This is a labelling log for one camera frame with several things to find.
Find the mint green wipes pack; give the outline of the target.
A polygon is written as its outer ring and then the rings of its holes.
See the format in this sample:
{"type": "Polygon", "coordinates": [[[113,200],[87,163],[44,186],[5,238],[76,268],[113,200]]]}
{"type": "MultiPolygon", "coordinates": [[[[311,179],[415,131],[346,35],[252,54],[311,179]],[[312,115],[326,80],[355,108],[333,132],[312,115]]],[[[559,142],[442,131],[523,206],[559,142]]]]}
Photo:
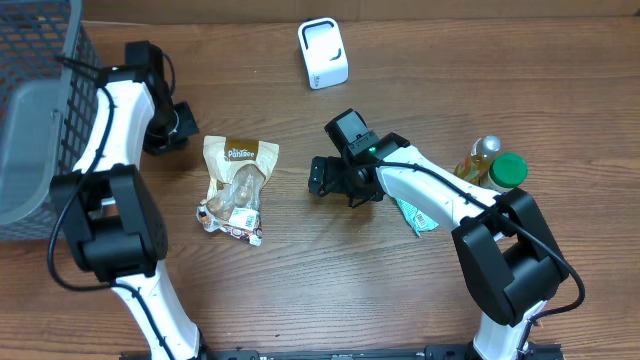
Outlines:
{"type": "Polygon", "coordinates": [[[405,221],[417,237],[420,237],[422,233],[430,232],[439,226],[436,221],[408,202],[397,198],[395,198],[395,201],[405,221]]]}

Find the brown patterned snack bag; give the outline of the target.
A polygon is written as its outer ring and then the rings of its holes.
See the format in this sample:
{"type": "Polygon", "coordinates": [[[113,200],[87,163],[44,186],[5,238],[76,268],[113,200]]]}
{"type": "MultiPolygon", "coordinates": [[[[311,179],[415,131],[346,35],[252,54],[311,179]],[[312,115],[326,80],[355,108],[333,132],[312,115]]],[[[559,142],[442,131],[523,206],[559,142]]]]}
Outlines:
{"type": "Polygon", "coordinates": [[[277,144],[266,141],[204,138],[209,187],[196,217],[205,231],[222,232],[252,246],[262,243],[260,193],[274,172],[279,153],[277,144]]]}

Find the clear plastic bottle grey cap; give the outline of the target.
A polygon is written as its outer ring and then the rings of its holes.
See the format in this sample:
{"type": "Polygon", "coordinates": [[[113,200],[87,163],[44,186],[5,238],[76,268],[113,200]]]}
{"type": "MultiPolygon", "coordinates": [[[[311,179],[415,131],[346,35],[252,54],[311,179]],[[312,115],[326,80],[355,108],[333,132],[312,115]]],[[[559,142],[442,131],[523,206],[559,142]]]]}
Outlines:
{"type": "Polygon", "coordinates": [[[501,150],[501,140],[495,135],[479,138],[470,153],[454,169],[454,175],[471,184],[478,185],[482,176],[501,150]]]}

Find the green lid jar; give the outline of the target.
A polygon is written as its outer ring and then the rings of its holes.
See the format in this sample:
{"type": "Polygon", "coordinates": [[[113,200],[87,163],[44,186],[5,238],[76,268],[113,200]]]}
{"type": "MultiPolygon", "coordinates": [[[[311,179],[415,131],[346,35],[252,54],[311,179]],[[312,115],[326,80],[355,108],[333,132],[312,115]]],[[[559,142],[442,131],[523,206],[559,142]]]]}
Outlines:
{"type": "Polygon", "coordinates": [[[528,164],[516,153],[498,156],[480,179],[479,185],[500,193],[519,187],[528,176],[528,164]]]}

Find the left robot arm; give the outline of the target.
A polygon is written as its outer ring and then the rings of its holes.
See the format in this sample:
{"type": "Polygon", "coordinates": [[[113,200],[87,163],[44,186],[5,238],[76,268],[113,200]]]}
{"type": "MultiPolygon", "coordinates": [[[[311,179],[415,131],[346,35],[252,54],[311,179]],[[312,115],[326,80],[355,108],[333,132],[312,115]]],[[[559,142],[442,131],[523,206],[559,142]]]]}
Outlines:
{"type": "Polygon", "coordinates": [[[130,42],[122,65],[60,63],[97,89],[89,141],[69,174],[52,178],[57,220],[49,240],[52,279],[74,292],[109,289],[142,331],[148,359],[204,359],[207,347],[183,309],[165,265],[168,234],[139,172],[143,153],[181,150],[199,132],[187,103],[175,103],[171,60],[149,41],[130,42]]]}

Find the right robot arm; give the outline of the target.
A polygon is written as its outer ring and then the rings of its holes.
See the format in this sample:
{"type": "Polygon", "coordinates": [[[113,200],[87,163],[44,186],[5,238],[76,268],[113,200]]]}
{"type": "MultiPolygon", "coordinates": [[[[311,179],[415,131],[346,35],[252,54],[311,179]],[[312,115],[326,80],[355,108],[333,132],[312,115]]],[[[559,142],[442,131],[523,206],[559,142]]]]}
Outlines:
{"type": "Polygon", "coordinates": [[[352,208],[385,196],[403,200],[452,238],[466,287],[482,311],[462,345],[428,345],[426,359],[560,359],[558,345],[529,334],[570,275],[538,205],[527,192],[505,193],[466,182],[424,157],[396,133],[379,137],[348,109],[324,127],[336,157],[312,160],[308,187],[319,197],[344,194],[352,208]]]}

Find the white barcode scanner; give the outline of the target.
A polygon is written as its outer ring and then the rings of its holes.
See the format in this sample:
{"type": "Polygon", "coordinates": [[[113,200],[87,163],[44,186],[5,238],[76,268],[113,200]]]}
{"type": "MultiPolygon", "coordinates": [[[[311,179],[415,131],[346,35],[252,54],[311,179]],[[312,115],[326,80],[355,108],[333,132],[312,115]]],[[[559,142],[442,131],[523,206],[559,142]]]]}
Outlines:
{"type": "Polygon", "coordinates": [[[333,18],[306,21],[299,26],[297,36],[311,89],[348,80],[349,63],[339,25],[333,18]]]}

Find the dark grey plastic basket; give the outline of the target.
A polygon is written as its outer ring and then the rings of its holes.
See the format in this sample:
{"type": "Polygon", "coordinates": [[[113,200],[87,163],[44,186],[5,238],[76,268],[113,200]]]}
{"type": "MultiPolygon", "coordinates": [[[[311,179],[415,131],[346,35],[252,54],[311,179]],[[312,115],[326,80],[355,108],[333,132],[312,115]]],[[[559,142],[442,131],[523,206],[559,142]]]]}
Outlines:
{"type": "Polygon", "coordinates": [[[57,219],[53,176],[72,171],[93,126],[93,83],[56,56],[100,66],[80,0],[1,4],[1,238],[44,239],[57,219]]]}

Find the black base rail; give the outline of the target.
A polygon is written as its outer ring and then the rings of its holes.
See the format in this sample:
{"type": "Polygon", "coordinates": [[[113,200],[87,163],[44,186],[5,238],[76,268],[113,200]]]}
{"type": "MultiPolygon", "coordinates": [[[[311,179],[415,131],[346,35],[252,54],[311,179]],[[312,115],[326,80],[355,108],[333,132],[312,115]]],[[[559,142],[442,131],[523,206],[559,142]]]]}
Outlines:
{"type": "MultiPolygon", "coordinates": [[[[560,345],[530,345],[532,350],[524,359],[563,360],[560,345]]],[[[234,350],[226,352],[209,351],[203,359],[211,360],[463,360],[480,359],[471,355],[470,345],[429,345],[423,350],[371,350],[344,352],[280,352],[260,354],[255,350],[234,350]]],[[[121,360],[151,359],[143,353],[121,354],[121,360]]]]}

